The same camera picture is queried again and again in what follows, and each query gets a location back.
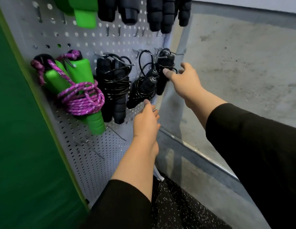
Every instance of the green panel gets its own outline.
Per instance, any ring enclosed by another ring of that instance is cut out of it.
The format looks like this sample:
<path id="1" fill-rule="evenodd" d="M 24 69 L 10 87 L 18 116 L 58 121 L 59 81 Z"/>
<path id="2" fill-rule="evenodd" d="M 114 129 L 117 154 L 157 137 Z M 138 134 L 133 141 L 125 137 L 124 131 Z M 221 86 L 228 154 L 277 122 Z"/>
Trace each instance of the green panel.
<path id="1" fill-rule="evenodd" d="M 0 228 L 77 228 L 86 215 L 0 27 Z"/>

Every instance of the black jump rope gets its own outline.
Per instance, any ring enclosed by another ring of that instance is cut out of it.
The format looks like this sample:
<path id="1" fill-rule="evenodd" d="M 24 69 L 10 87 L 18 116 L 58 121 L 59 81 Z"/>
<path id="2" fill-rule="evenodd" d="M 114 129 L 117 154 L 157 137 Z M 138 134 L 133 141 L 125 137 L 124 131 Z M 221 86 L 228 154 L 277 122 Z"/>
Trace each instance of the black jump rope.
<path id="1" fill-rule="evenodd" d="M 141 65 L 143 53 L 151 56 L 151 62 Z M 126 117 L 126 107 L 135 108 L 144 99 L 151 100 L 155 94 L 162 95 L 166 83 L 169 79 L 163 74 L 163 69 L 177 70 L 174 68 L 175 56 L 168 48 L 164 48 L 158 55 L 158 60 L 154 63 L 152 53 L 149 50 L 142 50 L 138 56 L 138 64 L 141 70 L 137 80 L 131 86 L 129 98 L 126 103 L 126 94 L 129 92 L 129 74 L 132 69 L 131 60 L 126 56 L 119 57 L 116 54 L 107 54 L 97 59 L 96 80 L 98 87 L 105 96 L 105 104 L 101 108 L 104 122 L 114 122 L 122 124 Z M 151 65 L 147 74 L 144 69 Z"/>

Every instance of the purple rope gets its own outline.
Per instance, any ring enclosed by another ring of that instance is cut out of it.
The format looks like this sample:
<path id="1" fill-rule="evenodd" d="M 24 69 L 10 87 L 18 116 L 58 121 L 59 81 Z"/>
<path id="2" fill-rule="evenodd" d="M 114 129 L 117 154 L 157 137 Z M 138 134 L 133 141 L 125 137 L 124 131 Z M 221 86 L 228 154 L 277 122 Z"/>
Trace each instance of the purple rope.
<path id="1" fill-rule="evenodd" d="M 96 80 L 94 80 L 94 83 L 82 82 L 75 84 L 53 61 L 48 59 L 47 62 L 52 69 L 57 71 L 62 78 L 66 79 L 71 84 L 71 87 L 57 95 L 58 99 L 61 100 L 64 105 L 66 112 L 72 115 L 81 116 L 96 113 L 101 109 L 105 103 L 105 97 L 97 87 L 98 82 Z M 31 65 L 39 74 L 40 84 L 44 85 L 44 66 L 37 60 L 32 60 Z M 84 94 L 79 95 L 78 93 L 81 91 L 84 91 Z"/>

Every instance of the perforated metal panel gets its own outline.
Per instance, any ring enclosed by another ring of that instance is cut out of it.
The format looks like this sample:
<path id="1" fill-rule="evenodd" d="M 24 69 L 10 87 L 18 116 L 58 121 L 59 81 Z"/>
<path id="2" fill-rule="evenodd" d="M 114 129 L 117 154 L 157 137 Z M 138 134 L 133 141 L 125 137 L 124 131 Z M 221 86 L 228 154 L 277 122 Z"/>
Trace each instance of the perforated metal panel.
<path id="1" fill-rule="evenodd" d="M 146 0 L 141 0 L 138 23 L 135 26 L 125 26 L 116 12 L 113 23 L 102 22 L 97 18 L 95 29 L 78 27 L 75 18 L 59 11 L 53 0 L 0 0 L 0 7 L 27 66 L 35 77 L 35 71 L 30 67 L 34 56 L 47 53 L 56 58 L 70 49 L 78 49 L 89 59 L 93 73 L 97 60 L 94 52 L 128 56 L 135 64 L 129 75 L 134 80 L 140 70 L 132 49 L 148 49 L 154 53 L 154 48 L 162 47 L 165 39 L 161 33 L 157 35 L 149 30 Z M 150 56 L 143 55 L 142 64 L 147 62 L 150 62 Z M 38 85 L 37 89 L 84 196 L 94 202 L 130 145 L 133 117 L 142 109 L 142 104 L 127 110 L 125 123 L 117 125 L 111 122 L 103 135 L 96 136 L 72 115 L 57 109 L 52 101 L 47 101 Z"/>

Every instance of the finger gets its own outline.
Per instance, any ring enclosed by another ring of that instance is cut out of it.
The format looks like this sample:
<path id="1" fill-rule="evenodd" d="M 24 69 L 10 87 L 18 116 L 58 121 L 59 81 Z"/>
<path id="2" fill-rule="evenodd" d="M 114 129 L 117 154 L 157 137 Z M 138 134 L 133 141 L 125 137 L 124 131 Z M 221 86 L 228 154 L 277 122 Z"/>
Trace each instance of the finger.
<path id="1" fill-rule="evenodd" d="M 159 110 L 154 110 L 153 111 L 154 116 L 156 117 L 159 114 Z"/>
<path id="2" fill-rule="evenodd" d="M 188 62 L 182 62 L 181 63 L 181 67 L 183 67 L 184 70 L 186 70 L 186 69 L 193 69 L 193 67 Z"/>
<path id="3" fill-rule="evenodd" d="M 167 69 L 167 68 L 164 68 L 164 69 L 163 69 L 163 73 L 164 73 L 164 75 L 165 75 L 168 79 L 170 79 L 171 81 L 173 81 L 173 80 L 176 78 L 176 76 L 177 76 L 176 73 L 174 73 L 173 71 L 171 71 L 171 70 L 169 70 L 169 69 Z"/>
<path id="4" fill-rule="evenodd" d="M 149 100 L 145 99 L 144 100 L 144 108 L 143 108 L 143 112 L 148 112 L 151 111 L 152 112 L 152 105 L 150 103 Z"/>

